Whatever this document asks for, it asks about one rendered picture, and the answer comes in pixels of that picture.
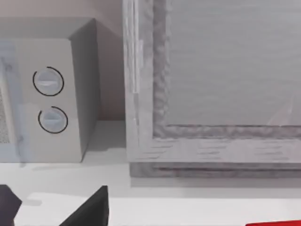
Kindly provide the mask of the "pale microwave oven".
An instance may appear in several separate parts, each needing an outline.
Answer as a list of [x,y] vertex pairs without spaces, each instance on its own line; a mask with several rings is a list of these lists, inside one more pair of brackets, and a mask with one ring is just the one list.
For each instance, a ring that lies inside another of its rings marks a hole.
[[[63,76],[54,97],[32,83],[46,67]],[[96,22],[85,17],[0,17],[0,162],[81,162],[99,114]],[[52,106],[68,116],[59,134],[38,114]]]

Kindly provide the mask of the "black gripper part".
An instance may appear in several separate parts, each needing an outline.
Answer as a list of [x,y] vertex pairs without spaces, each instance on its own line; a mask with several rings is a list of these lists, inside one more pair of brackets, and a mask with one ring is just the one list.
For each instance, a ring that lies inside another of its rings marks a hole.
[[0,226],[15,226],[22,200],[5,184],[0,184]]

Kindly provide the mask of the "pale round microwave knob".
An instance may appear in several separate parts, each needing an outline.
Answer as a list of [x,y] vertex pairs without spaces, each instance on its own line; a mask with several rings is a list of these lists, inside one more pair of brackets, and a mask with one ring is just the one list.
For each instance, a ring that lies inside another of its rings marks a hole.
[[35,71],[32,76],[32,83],[40,94],[47,97],[58,95],[64,88],[62,74],[57,69],[50,66]]
[[61,108],[52,106],[39,112],[38,122],[40,127],[47,133],[59,134],[66,130],[68,116]]

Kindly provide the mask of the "red flat object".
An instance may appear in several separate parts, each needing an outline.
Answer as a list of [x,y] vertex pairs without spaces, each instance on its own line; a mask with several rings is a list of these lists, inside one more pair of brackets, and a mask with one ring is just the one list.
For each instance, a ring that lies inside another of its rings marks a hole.
[[301,226],[301,220],[248,223],[245,226]]

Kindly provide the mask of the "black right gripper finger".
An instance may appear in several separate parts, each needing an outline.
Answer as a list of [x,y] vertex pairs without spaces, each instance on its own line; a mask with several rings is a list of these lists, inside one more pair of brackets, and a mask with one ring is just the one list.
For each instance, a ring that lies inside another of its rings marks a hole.
[[101,186],[59,226],[108,226],[108,186]]

